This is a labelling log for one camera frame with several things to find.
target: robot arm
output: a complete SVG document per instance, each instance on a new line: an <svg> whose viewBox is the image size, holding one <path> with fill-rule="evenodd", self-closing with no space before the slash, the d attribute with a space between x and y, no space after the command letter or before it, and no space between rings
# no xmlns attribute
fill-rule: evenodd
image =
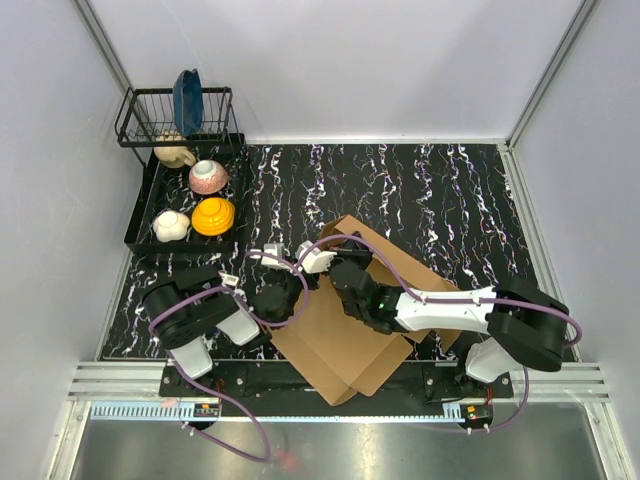
<svg viewBox="0 0 640 480"><path fill-rule="evenodd" d="M460 292L412 289L416 296L430 300L421 302L402 287L376 283L365 271L366 265L360 259L349 259L347 252L342 257L338 255L337 260L329 269L329 276L345 313L380 333L453 329L491 335L474 344L465 360L467 376L479 382L491 383L520 366L548 372L562 366L567 328L563 320L500 305L498 300L491 302L509 298L568 313L564 305L523 280L511 279L499 287Z"/></svg>
<svg viewBox="0 0 640 480"><path fill-rule="evenodd" d="M297 257L310 246L311 242L303 243ZM265 252L282 257L283 246L268 244ZM380 333L453 329L491 335L473 345L466 356L466 375L479 382L491 383L522 365L543 371L561 368L564 321L550 314L478 301L509 298L568 313L564 305L535 287L512 279L499 287L463 292L412 290L417 296L432 300L425 303L414 299L402 287L376 283L366 272L372 258L366 247L348 240L326 251L314 249L305 257L301 269L311 288L316 286L319 273L328 272L345 314ZM268 258L261 261L270 272L265 278L266 285L249 299L249 304L259 318L282 322L293 315L302 284L285 265ZM235 287L237 278L213 267L188 270L164 281L159 279L148 289L143 305L153 319L191 293L223 283ZM213 366L202 335L215 329L237 345L246 345L261 334L269 338L232 296L224 294L212 295L177 311L158 325L156 332L162 346L172 352L189 376L197 378Z"/></svg>

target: white teapot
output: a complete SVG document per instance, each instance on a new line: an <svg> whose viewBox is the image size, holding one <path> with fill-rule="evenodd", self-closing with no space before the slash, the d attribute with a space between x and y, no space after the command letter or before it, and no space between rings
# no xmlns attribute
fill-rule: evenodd
<svg viewBox="0 0 640 480"><path fill-rule="evenodd" d="M181 141L184 137L176 132L165 131L162 135L158 135L156 140L159 142ZM185 146L153 147L153 153L167 168L181 168L185 165L192 167L196 163L195 155Z"/></svg>
<svg viewBox="0 0 640 480"><path fill-rule="evenodd" d="M166 210L153 221L153 232L162 243L171 240L182 240L187 236L187 229L191 222L184 213Z"/></svg>

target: table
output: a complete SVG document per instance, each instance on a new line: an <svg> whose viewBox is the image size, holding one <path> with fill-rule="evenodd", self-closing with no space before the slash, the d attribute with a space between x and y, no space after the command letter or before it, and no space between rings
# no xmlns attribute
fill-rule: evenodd
<svg viewBox="0 0 640 480"><path fill-rule="evenodd" d="M247 248L284 242L295 249L345 214L461 289L495 284L508 275L535 282L496 145L252 145L246 154L252 178L236 201L248 202L248 213L233 254L134 256L102 360L165 358L150 338L141 307L141 291L159 271L216 264L240 276L251 293L264 269L244 258ZM244 351L220 333L208 337L208 347L220 359L282 358L271 344ZM432 336L416 345L410 358L444 357Z"/></svg>

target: yellow bowl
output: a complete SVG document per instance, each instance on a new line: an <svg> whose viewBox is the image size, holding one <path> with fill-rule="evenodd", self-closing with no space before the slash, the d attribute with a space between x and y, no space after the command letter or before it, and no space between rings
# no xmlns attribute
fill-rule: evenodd
<svg viewBox="0 0 640 480"><path fill-rule="evenodd" d="M235 207L226 198L207 198L200 202L191 216L196 232L213 237L221 235L233 225Z"/></svg>

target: bowl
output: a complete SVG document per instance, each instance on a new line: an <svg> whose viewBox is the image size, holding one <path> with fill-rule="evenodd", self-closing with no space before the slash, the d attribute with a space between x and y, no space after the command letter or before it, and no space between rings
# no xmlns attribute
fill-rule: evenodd
<svg viewBox="0 0 640 480"><path fill-rule="evenodd" d="M191 224L201 235L222 235L233 225L235 207L226 198L207 198L200 202L191 216Z"/></svg>
<svg viewBox="0 0 640 480"><path fill-rule="evenodd" d="M174 210L162 212L153 221L153 231L162 243L182 240L187 236L189 217Z"/></svg>
<svg viewBox="0 0 640 480"><path fill-rule="evenodd" d="M189 186L200 195L219 192L229 181L229 174L214 160L200 160L189 171Z"/></svg>

